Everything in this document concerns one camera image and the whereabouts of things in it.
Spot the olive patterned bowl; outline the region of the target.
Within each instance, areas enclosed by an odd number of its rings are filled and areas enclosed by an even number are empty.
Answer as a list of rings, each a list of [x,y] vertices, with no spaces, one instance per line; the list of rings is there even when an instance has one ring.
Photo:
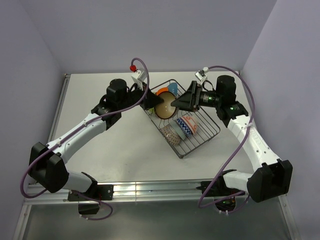
[[[158,96],[163,99],[163,102],[154,107],[156,116],[163,120],[173,118],[178,112],[177,107],[171,106],[171,103],[176,100],[176,96],[169,91],[164,91]]]

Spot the orange bowl white inside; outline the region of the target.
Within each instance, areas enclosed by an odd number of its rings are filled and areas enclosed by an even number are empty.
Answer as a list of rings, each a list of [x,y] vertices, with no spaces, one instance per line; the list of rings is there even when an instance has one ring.
[[[167,87],[162,87],[156,92],[156,95],[159,96],[161,93],[168,92],[168,91],[169,89]]]

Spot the blue ceramic bowl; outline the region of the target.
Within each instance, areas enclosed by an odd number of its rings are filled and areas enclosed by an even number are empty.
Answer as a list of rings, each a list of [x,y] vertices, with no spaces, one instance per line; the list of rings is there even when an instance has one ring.
[[[178,96],[178,84],[176,82],[170,83],[167,88],[169,92],[174,94],[176,97]]]

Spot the orange floral bowl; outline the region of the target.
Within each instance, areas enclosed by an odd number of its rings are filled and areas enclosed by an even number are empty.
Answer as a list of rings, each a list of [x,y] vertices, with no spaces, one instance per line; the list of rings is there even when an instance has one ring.
[[[194,115],[185,115],[181,118],[190,128],[192,135],[194,135],[198,130],[198,119]]]

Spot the orange patterned bowl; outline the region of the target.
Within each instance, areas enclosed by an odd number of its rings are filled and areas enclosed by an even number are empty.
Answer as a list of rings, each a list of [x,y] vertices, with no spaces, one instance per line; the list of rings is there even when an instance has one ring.
[[[183,131],[183,133],[186,137],[193,135],[192,129],[189,127],[187,122],[185,120],[183,120],[182,117],[177,118],[175,120],[175,122],[178,125],[178,127]]]

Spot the brown patterned bowl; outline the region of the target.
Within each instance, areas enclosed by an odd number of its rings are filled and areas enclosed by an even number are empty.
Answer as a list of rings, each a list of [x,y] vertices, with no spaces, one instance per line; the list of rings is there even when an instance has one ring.
[[[181,138],[180,136],[171,129],[171,126],[168,124],[160,129],[161,134],[163,137],[173,146],[177,146]]]

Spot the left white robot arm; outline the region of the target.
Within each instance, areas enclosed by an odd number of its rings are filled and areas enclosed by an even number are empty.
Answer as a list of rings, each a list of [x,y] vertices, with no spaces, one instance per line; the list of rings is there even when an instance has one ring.
[[[122,112],[135,106],[149,110],[161,103],[163,99],[152,93],[146,83],[141,88],[137,84],[129,88],[123,79],[112,80],[84,120],[58,139],[46,144],[38,142],[32,147],[28,175],[50,193],[65,189],[86,200],[95,198],[98,182],[85,172],[67,170],[67,162],[90,140],[110,129]]]

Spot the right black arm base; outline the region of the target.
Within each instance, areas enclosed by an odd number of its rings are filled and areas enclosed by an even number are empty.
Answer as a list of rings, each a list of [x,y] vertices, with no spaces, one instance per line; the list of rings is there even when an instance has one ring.
[[[200,190],[203,194],[209,184],[210,181],[201,181],[200,186],[197,186],[196,189]],[[239,192],[241,191],[236,188],[228,188],[224,182],[217,180],[209,189],[206,197],[226,197]],[[223,212],[233,211],[236,208],[236,196],[232,196],[230,198],[227,198],[226,200],[220,201],[216,203],[215,206],[218,210]]]

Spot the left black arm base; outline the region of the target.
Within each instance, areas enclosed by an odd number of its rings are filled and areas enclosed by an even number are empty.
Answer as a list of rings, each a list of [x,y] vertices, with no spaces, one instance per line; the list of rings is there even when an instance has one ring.
[[[113,199],[114,186],[112,184],[98,184],[91,187],[86,192],[70,190],[67,196],[68,202],[77,202],[78,213],[83,216],[93,218],[101,215],[104,210],[109,208],[102,202]]]

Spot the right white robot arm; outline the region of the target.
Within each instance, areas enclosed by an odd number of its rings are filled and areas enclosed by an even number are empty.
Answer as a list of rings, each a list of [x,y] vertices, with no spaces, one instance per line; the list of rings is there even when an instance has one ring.
[[[231,197],[247,193],[254,202],[260,203],[289,192],[293,166],[289,160],[281,160],[253,126],[253,114],[236,100],[236,83],[232,76],[219,76],[211,91],[204,91],[200,84],[192,81],[171,106],[188,112],[200,107],[215,108],[218,118],[240,142],[238,149],[244,149],[251,162],[253,174],[235,169],[219,170],[203,188],[203,197],[211,193]]]

